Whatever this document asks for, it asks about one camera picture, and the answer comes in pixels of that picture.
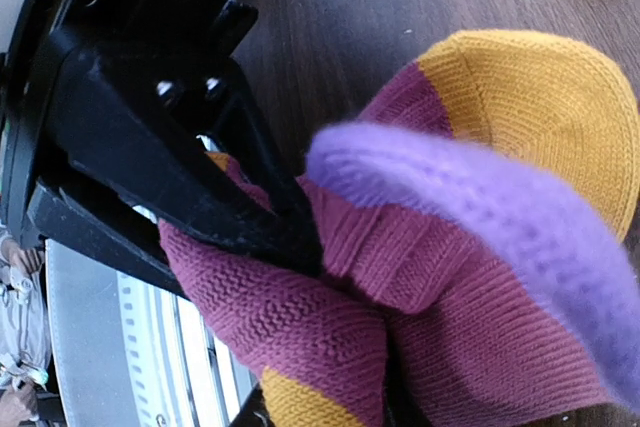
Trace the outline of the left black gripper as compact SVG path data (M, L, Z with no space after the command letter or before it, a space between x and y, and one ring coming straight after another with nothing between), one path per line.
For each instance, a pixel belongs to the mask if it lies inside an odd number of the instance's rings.
M74 170L45 134L61 64L59 49L47 42L54 31L73 28L102 38L233 59L257 16L244 0L25 0L1 77L7 130L1 214L7 224L34 227L27 208L39 181L79 185L100 201L115 196Z

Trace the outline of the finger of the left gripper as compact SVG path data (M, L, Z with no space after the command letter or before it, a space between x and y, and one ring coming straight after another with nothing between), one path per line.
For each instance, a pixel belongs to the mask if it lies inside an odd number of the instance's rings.
M310 202L233 59L73 28L47 42L44 131L74 170L201 242L321 273Z
M109 194L36 183L27 216L35 229L80 254L167 292L185 295L159 244L156 225Z

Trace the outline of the purple magenta striped sock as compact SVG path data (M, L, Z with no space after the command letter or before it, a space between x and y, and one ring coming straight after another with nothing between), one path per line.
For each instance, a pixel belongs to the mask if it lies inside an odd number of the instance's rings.
M277 426L517 426L639 407L639 287L623 248L639 113L573 39L460 31L351 121L298 180L310 278L158 224L206 324Z

